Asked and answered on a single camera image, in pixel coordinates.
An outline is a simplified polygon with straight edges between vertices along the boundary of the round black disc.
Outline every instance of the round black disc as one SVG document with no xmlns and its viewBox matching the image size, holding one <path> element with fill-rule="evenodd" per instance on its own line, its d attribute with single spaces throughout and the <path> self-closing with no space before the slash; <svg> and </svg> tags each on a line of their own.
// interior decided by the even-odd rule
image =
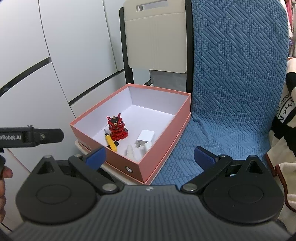
<svg viewBox="0 0 296 241">
<path fill-rule="evenodd" d="M 215 180 L 203 194 L 207 208 L 233 223 L 256 224 L 275 219 L 282 209 L 283 196 L 264 176 L 252 173 L 244 178 Z"/>
<path fill-rule="evenodd" d="M 16 203 L 20 214 L 32 222 L 61 224 L 88 213 L 97 200 L 94 188 L 66 175 L 37 175 L 22 186 Z"/>
</svg>

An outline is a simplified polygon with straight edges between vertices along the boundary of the ribbed gray surface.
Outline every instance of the ribbed gray surface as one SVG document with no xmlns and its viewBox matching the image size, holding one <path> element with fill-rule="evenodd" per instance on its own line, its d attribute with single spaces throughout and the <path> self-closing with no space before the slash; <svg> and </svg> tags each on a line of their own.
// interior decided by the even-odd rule
<svg viewBox="0 0 296 241">
<path fill-rule="evenodd" d="M 270 222 L 235 226 L 210 215 L 198 197 L 175 186 L 125 186 L 102 197 L 92 212 L 70 224 L 24 223 L 13 241 L 284 241 L 289 234 Z"/>
</svg>

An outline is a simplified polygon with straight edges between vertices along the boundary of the yellow screwdriver handle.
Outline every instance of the yellow screwdriver handle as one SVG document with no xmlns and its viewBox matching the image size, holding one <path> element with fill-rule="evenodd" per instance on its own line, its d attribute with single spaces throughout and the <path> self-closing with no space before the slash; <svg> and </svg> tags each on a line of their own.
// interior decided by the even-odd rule
<svg viewBox="0 0 296 241">
<path fill-rule="evenodd" d="M 115 146 L 115 144 L 114 144 L 114 142 L 113 142 L 113 140 L 112 140 L 112 138 L 111 138 L 110 135 L 107 135 L 107 136 L 106 136 L 106 140 L 107 140 L 107 142 L 108 142 L 108 144 L 109 144 L 111 150 L 113 150 L 113 151 L 117 151 L 117 147 Z"/>
</svg>

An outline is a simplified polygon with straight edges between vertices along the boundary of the red figurine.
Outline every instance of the red figurine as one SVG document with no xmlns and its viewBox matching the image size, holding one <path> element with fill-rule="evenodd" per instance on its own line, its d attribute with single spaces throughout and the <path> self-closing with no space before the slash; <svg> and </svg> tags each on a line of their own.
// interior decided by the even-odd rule
<svg viewBox="0 0 296 241">
<path fill-rule="evenodd" d="M 127 128 L 124 128 L 124 123 L 120 117 L 120 113 L 117 117 L 113 116 L 113 118 L 107 116 L 107 119 L 109 130 L 111 131 L 110 136 L 113 141 L 123 140 L 128 136 L 128 130 Z"/>
</svg>

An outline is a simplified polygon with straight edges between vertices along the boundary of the open cardboard box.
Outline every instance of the open cardboard box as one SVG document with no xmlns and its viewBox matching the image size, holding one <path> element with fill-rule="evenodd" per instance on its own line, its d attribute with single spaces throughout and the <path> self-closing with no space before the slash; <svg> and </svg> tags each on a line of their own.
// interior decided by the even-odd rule
<svg viewBox="0 0 296 241">
<path fill-rule="evenodd" d="M 70 123 L 81 144 L 89 150 L 108 146 L 107 116 L 121 113 L 128 137 L 119 140 L 117 152 L 106 148 L 106 162 L 140 184 L 149 184 L 177 144 L 190 119 L 189 93 L 145 85 L 127 84 Z M 142 130 L 154 131 L 152 147 L 136 148 Z M 132 145 L 135 161 L 126 157 Z"/>
</svg>

